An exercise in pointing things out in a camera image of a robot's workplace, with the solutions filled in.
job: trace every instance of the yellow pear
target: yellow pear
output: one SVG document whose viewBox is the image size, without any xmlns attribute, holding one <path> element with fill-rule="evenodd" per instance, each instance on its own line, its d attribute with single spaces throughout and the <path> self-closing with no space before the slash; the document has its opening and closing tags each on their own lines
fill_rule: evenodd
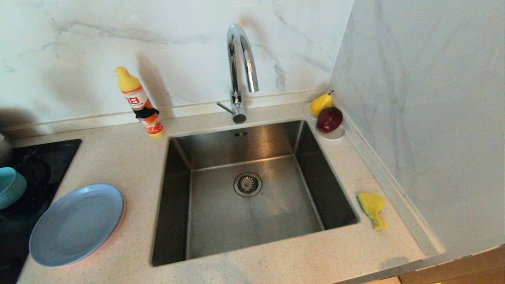
<svg viewBox="0 0 505 284">
<path fill-rule="evenodd" d="M 331 92 L 326 92 L 311 102 L 311 111 L 317 117 L 319 113 L 327 108 L 331 108 Z"/>
</svg>

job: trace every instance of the yellow bottle cap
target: yellow bottle cap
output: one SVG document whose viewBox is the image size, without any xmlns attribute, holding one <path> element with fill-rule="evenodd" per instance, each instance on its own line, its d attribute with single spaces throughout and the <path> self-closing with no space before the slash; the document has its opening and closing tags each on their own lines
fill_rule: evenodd
<svg viewBox="0 0 505 284">
<path fill-rule="evenodd" d="M 121 91 L 133 91 L 140 87 L 140 81 L 132 76 L 125 67 L 118 67 L 114 72 L 118 75 L 118 88 Z"/>
</svg>

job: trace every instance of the speckled countertop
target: speckled countertop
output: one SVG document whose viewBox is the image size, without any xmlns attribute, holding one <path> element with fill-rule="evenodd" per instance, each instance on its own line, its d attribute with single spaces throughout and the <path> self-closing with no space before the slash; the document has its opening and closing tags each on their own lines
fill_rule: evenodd
<svg viewBox="0 0 505 284">
<path fill-rule="evenodd" d="M 19 283 L 334 283 L 392 268 L 426 256 L 391 203 L 381 215 L 389 223 L 373 231 L 359 208 L 357 192 L 384 196 L 359 153 L 344 137 L 318 138 L 359 223 L 237 251 L 152 267 L 158 202 L 169 136 L 305 119 L 304 104 L 248 110 L 237 126 L 228 113 L 164 120 L 169 135 L 148 137 L 139 123 L 86 129 L 15 141 L 16 147 L 80 138 L 82 144 L 55 196 L 90 184 L 108 183 L 123 194 L 123 222 L 90 257 L 71 266 L 47 268 L 31 256 Z"/>
</svg>

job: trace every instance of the dish soap bottle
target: dish soap bottle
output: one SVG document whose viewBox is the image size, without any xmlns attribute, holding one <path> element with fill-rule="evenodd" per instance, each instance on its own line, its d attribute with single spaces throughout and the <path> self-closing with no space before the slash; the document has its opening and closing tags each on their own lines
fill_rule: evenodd
<svg viewBox="0 0 505 284">
<path fill-rule="evenodd" d="M 165 135 L 165 129 L 158 117 L 160 113 L 151 104 L 140 81 L 132 76 L 125 67 L 118 67 L 118 88 L 125 95 L 126 100 L 135 113 L 135 117 L 142 123 L 146 131 L 153 138 L 160 138 Z"/>
</svg>

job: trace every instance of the sponge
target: sponge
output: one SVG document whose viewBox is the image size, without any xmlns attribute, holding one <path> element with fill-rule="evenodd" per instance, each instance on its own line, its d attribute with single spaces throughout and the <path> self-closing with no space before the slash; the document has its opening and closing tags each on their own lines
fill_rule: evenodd
<svg viewBox="0 0 505 284">
<path fill-rule="evenodd" d="M 358 193 L 361 208 L 374 223 L 374 230 L 387 228 L 387 223 L 379 217 L 379 212 L 384 208 L 384 198 L 373 193 Z"/>
</svg>

